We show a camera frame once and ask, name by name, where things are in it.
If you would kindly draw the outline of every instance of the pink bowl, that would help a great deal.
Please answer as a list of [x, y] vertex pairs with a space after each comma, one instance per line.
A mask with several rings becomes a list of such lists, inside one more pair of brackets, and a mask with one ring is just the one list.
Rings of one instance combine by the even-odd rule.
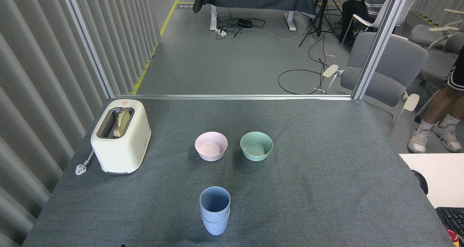
[[206, 161], [219, 160], [227, 148], [227, 138], [218, 132], [203, 133], [195, 140], [195, 149], [200, 157]]

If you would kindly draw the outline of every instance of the office chair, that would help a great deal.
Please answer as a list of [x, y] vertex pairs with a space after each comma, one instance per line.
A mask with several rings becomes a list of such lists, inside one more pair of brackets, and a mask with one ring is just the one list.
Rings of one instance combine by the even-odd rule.
[[[337, 76], [340, 77], [340, 85], [343, 88], [350, 90], [355, 88], [375, 37], [376, 33], [359, 34], [353, 44], [347, 67], [338, 71], [338, 66], [332, 65], [324, 71], [324, 77], [333, 76], [326, 94]], [[426, 61], [427, 52], [421, 46], [404, 37], [391, 35], [365, 93], [365, 95], [389, 107], [395, 107], [401, 100], [405, 101], [401, 112], [394, 120], [392, 113], [388, 112], [389, 114], [386, 116], [386, 110], [368, 103], [386, 130], [390, 131], [393, 128], [404, 110], [413, 111], [415, 109], [419, 102], [419, 95], [408, 96], [406, 88], [419, 74]]]
[[463, 31], [464, 12], [445, 9], [445, 11], [461, 15], [460, 21], [453, 21], [444, 27], [433, 28], [428, 25], [419, 24], [414, 26], [409, 35], [409, 40], [423, 47], [429, 47], [432, 44], [434, 49], [443, 50], [446, 43], [446, 36], [455, 32]]
[[[400, 15], [399, 15], [398, 19], [396, 20], [396, 23], [395, 23], [396, 26], [395, 27], [401, 26], [401, 23], [403, 23], [403, 21], [406, 19], [406, 15], [407, 15], [409, 9], [411, 8], [411, 6], [413, 5], [414, 1], [415, 0], [406, 0], [406, 3], [404, 4], [403, 8], [401, 9]], [[386, 0], [383, 3], [380, 11], [378, 12], [376, 20], [373, 23], [370, 23], [370, 22], [366, 21], [365, 19], [359, 17], [356, 14], [353, 14], [353, 18], [351, 18], [351, 21], [349, 22], [348, 29], [351, 27], [351, 24], [353, 23], [354, 19], [356, 19], [357, 21], [359, 21], [360, 23], [364, 24], [367, 27], [378, 28], [378, 26], [380, 26], [380, 22], [382, 21], [383, 16], [385, 15], [385, 11], [386, 11], [386, 7], [388, 6], [388, 3], [390, 3], [390, 0]], [[341, 49], [341, 46], [343, 46], [343, 43], [345, 42], [345, 38], [347, 36], [347, 33], [348, 33], [348, 31], [345, 33], [345, 36], [343, 36], [343, 41], [341, 41], [340, 49]]]
[[464, 33], [454, 32], [446, 36], [447, 41], [443, 50], [434, 49], [431, 45], [427, 48], [428, 60], [426, 65], [421, 69], [420, 73], [423, 75], [424, 80], [421, 85], [425, 85], [426, 81], [438, 83], [441, 88], [437, 90], [425, 105], [419, 110], [414, 118], [414, 121], [420, 123], [422, 115], [432, 98], [446, 85], [446, 77], [448, 76], [451, 67], [458, 57], [459, 51], [464, 46]]

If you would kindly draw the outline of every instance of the white sneaker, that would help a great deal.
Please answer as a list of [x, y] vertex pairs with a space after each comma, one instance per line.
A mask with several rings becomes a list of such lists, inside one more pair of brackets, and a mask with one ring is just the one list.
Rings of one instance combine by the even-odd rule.
[[441, 128], [438, 126], [439, 123], [435, 123], [432, 126], [432, 131], [440, 139], [442, 145], [450, 152], [460, 153], [461, 144], [456, 139], [456, 125], [448, 125], [447, 127]]
[[427, 141], [430, 135], [432, 135], [432, 132], [430, 130], [414, 130], [414, 132], [411, 135], [411, 139], [407, 144], [407, 149], [409, 153], [425, 153]]

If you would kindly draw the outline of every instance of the bread slice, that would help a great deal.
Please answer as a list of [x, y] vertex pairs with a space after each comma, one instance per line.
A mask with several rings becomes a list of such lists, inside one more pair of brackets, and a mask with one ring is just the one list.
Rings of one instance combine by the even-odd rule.
[[127, 123], [129, 123], [130, 118], [131, 113], [128, 110], [122, 109], [119, 112], [113, 129], [113, 136], [115, 138], [120, 138], [124, 135], [124, 131], [126, 130]]

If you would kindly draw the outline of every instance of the toaster slot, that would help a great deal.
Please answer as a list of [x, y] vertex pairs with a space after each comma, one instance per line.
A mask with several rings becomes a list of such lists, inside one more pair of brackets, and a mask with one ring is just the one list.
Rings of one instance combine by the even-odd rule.
[[111, 110], [108, 110], [108, 113], [106, 114], [101, 126], [98, 128], [98, 131], [96, 133], [97, 137], [106, 139], [116, 139], [116, 137], [114, 137], [114, 128], [116, 125], [118, 114], [123, 109], [127, 110], [130, 113], [129, 121], [121, 137], [124, 136], [135, 112], [133, 108], [116, 107]]

